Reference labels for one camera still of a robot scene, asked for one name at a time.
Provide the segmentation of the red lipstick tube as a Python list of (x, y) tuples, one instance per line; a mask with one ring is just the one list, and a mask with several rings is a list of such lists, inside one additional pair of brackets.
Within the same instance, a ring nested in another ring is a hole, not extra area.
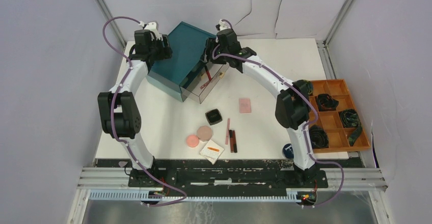
[(209, 68), (207, 66), (204, 66), (208, 81), (210, 82), (212, 80), (212, 76), (210, 74)]

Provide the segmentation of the clear smoked drawer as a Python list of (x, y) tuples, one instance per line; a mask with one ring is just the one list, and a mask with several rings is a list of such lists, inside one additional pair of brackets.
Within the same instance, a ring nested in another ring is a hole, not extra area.
[(202, 104), (205, 98), (221, 80), (228, 68), (228, 64), (203, 63), (197, 64), (194, 72), (187, 75), (187, 80), (181, 86), (181, 93), (188, 99)]

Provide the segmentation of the pink square palette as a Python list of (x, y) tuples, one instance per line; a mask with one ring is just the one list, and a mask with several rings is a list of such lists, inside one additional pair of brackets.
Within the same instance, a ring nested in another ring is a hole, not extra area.
[(250, 98), (239, 98), (239, 113), (250, 114), (252, 112)]

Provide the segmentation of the pink lip pencil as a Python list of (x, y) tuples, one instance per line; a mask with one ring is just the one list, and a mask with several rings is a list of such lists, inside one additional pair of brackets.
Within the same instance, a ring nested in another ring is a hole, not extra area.
[(225, 145), (229, 144), (229, 130), (230, 130), (230, 118), (227, 119), (227, 128), (226, 128), (226, 138), (225, 138)]

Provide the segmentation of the black lipstick tube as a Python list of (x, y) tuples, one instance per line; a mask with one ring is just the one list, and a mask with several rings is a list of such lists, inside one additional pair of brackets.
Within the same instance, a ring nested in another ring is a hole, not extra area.
[(230, 144), (230, 152), (234, 153), (234, 138), (233, 138), (232, 130), (229, 130), (229, 144)]

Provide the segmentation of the dark brown lip gloss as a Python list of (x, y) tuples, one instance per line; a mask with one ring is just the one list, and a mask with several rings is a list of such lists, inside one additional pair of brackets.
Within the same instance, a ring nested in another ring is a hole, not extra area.
[(237, 149), (237, 140), (236, 140), (235, 130), (232, 130), (232, 145), (233, 145), (233, 152), (237, 153), (238, 149)]

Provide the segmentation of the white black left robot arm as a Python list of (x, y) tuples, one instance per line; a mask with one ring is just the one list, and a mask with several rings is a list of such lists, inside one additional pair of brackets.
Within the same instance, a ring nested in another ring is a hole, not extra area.
[(155, 158), (141, 136), (142, 117), (135, 100), (141, 82), (154, 62), (172, 57), (167, 35), (147, 27), (134, 33), (135, 44), (125, 55), (126, 66), (121, 80), (97, 97), (104, 133), (119, 142), (127, 152), (135, 172), (142, 171), (141, 180), (153, 187), (160, 183)]

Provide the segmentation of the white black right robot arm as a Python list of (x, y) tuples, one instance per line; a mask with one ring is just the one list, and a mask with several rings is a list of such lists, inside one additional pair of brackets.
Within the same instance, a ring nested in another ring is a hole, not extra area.
[(230, 28), (206, 39), (202, 57), (205, 62), (228, 64), (253, 78), (275, 97), (276, 120), (286, 128), (293, 149), (294, 181), (300, 187), (312, 184), (319, 168), (309, 136), (309, 113), (313, 110), (309, 100), (311, 83), (304, 79), (293, 81), (279, 74), (254, 50), (242, 47)]

